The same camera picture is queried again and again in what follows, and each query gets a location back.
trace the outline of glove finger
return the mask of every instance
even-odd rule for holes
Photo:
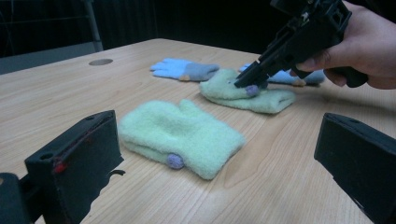
[[[152,73],[155,77],[171,77],[178,78],[180,75],[175,75],[167,70],[156,70]]]
[[[150,67],[150,70],[160,70],[160,69],[166,69],[166,68],[167,68],[166,63],[159,62],[159,63],[155,63],[154,65],[152,65]]]
[[[165,63],[177,63],[177,64],[187,64],[192,63],[192,61],[184,60],[184,59],[174,59],[174,58],[165,58],[163,59]]]

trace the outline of fuzzy mitten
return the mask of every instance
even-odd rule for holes
[[[219,105],[266,114],[278,113],[295,100],[292,91],[260,89],[257,86],[236,88],[237,76],[232,69],[220,69],[208,81],[200,83],[201,94]]]
[[[245,144],[242,134],[189,100],[142,104],[120,120],[119,136],[131,151],[208,180]]]

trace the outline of dark background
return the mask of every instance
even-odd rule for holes
[[[262,53],[290,18],[269,3],[94,0],[92,5],[104,49],[168,38]],[[80,0],[0,1],[0,12],[0,57],[92,41]]]

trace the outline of table surface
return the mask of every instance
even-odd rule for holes
[[[0,76],[0,172],[26,175],[24,159],[89,115],[114,109],[117,120],[150,100],[194,101],[228,123],[247,143],[206,181],[174,171],[121,146],[124,176],[92,203],[83,223],[371,223],[314,160],[326,112],[360,120],[396,137],[395,91],[270,84],[296,93],[276,115],[208,102],[196,82],[154,77],[163,58],[237,69],[259,55],[153,39]],[[100,59],[112,63],[89,65]]]

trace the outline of glove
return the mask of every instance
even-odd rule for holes
[[[292,91],[260,89],[257,86],[236,88],[237,76],[232,69],[220,69],[208,81],[200,83],[200,92],[213,103],[266,114],[278,113],[295,100]]]
[[[239,72],[245,71],[250,66],[250,63],[245,63],[239,68]],[[268,78],[268,82],[279,83],[279,84],[289,84],[292,86],[303,87],[305,85],[318,85],[325,80],[325,75],[323,70],[318,70],[311,73],[308,77],[300,79],[299,77],[292,77],[289,71],[279,71],[274,76]]]
[[[189,100],[142,104],[120,120],[120,141],[129,150],[173,169],[183,166],[213,179],[245,138]]]
[[[219,66],[165,58],[162,62],[152,65],[150,70],[155,77],[170,77],[181,81],[206,81],[215,75]]]

